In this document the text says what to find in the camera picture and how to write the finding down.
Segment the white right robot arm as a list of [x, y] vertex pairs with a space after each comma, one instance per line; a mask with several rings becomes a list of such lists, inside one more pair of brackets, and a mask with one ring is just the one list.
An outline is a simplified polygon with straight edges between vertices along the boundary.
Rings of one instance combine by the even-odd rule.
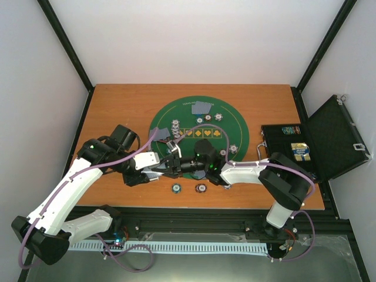
[[170, 154], [152, 166], [153, 172], [178, 178], [185, 173], [203, 171], [206, 179], [216, 186], [263, 185], [274, 199], [264, 224], [268, 234], [282, 229], [315, 188], [308, 173], [281, 153], [273, 153], [260, 161], [234, 162], [227, 160], [226, 155], [220, 155], [207, 139], [194, 144], [190, 157], [182, 156], [177, 143], [169, 142], [168, 145]]

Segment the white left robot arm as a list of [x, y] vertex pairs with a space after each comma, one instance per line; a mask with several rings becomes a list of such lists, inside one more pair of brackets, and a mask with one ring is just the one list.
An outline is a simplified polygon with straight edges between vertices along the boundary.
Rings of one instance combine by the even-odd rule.
[[25, 249], [45, 264], [53, 265], [70, 246], [87, 237], [106, 233], [121, 239], [126, 235], [120, 212], [108, 205], [71, 221], [66, 218], [88, 188], [108, 172], [122, 174], [129, 186], [149, 181], [142, 169], [157, 161], [153, 153], [145, 151], [153, 140], [130, 151], [133, 142], [139, 140], [135, 132], [118, 125], [110, 136], [90, 139], [83, 144], [51, 194], [27, 217], [17, 216], [11, 224], [21, 242], [18, 254], [21, 268], [28, 269], [23, 262]]

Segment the blue backed card deck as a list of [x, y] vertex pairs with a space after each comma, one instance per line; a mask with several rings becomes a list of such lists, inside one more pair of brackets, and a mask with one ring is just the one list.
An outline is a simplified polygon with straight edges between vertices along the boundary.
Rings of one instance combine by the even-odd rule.
[[148, 171], [143, 170], [142, 174], [144, 174], [150, 182], [159, 180], [159, 178], [161, 176], [163, 176], [163, 173], [161, 173], [161, 172], [154, 172], [154, 171], [151, 171], [151, 170], [148, 170]]

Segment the purple white chip stack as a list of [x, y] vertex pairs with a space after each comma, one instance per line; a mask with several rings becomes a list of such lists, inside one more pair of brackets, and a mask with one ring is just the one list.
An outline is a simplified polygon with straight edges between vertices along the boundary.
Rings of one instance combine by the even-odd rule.
[[228, 184], [228, 185], [225, 185], [223, 187], [224, 187], [224, 189], [229, 190], [229, 189], [231, 189], [232, 185]]

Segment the orange black chip stack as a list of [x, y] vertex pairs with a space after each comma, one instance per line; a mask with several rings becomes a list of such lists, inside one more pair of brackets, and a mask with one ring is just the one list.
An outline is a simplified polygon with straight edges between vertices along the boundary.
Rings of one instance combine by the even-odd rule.
[[195, 191], [198, 193], [204, 193], [207, 190], [207, 186], [203, 183], [197, 184], [195, 187]]

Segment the green blue chip stack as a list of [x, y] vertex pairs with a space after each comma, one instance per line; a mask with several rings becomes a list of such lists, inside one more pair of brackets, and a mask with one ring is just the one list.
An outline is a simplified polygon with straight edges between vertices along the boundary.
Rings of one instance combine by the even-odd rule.
[[180, 193], [182, 191], [182, 186], [178, 183], [172, 185], [172, 192], [173, 193]]

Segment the spread row of chips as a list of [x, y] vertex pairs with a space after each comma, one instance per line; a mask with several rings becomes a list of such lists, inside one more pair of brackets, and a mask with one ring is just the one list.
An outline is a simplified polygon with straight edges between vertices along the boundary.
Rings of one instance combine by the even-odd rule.
[[177, 119], [173, 119], [171, 122], [171, 132], [175, 139], [178, 139], [182, 134], [182, 130], [180, 128], [180, 121]]

